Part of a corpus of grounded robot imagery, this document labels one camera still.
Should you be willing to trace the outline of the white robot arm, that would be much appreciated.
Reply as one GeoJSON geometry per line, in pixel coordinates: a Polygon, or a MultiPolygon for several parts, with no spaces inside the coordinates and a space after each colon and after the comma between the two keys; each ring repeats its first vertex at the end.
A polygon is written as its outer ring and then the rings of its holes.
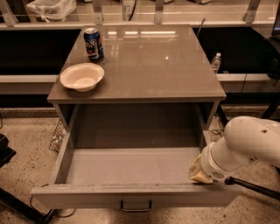
{"type": "Polygon", "coordinates": [[[280,123],[252,116],[231,119],[224,136],[208,144],[189,169],[189,179],[212,184],[256,161],[280,167],[280,123]]]}

